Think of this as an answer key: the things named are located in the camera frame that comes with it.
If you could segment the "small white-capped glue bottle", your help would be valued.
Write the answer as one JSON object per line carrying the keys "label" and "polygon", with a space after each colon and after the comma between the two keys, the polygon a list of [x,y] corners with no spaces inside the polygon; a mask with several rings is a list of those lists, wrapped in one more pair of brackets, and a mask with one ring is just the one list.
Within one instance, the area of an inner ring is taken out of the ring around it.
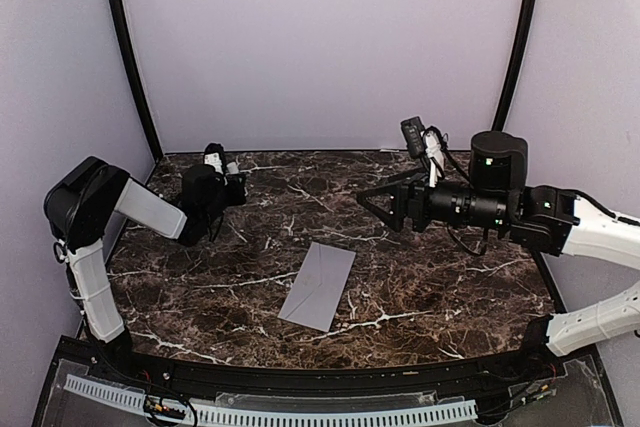
{"label": "small white-capped glue bottle", "polygon": [[230,175],[236,175],[239,173],[238,164],[236,162],[230,162],[227,164],[227,170]]}

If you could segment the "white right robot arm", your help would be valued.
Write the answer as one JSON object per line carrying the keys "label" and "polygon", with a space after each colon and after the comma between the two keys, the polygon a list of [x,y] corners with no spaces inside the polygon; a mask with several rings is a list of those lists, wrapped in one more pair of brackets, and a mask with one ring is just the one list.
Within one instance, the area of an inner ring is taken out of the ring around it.
{"label": "white right robot arm", "polygon": [[584,192],[526,184],[528,145],[501,131],[475,134],[463,183],[444,178],[452,159],[440,131],[411,119],[402,125],[411,158],[424,168],[361,191],[359,205],[399,232],[443,223],[448,233],[479,228],[531,252],[639,267],[639,221],[604,207]]}

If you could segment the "grey paper envelope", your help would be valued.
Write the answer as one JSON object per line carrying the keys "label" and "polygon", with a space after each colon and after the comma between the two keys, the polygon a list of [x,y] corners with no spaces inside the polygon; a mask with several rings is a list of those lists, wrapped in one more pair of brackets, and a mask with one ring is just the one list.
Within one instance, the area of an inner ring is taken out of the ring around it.
{"label": "grey paper envelope", "polygon": [[312,242],[278,318],[328,333],[355,257],[354,251]]}

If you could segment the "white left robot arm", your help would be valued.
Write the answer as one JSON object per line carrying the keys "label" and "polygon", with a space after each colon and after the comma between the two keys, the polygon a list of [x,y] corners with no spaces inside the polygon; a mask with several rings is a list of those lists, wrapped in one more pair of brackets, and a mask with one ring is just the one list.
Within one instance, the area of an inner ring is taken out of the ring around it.
{"label": "white left robot arm", "polygon": [[74,300],[94,338],[111,343],[126,326],[108,279],[104,236],[114,214],[191,247],[216,237],[214,222],[229,207],[246,203],[246,175],[231,162],[196,164],[181,178],[175,204],[127,171],[89,156],[47,194],[44,213],[55,238],[57,261],[67,266]]}

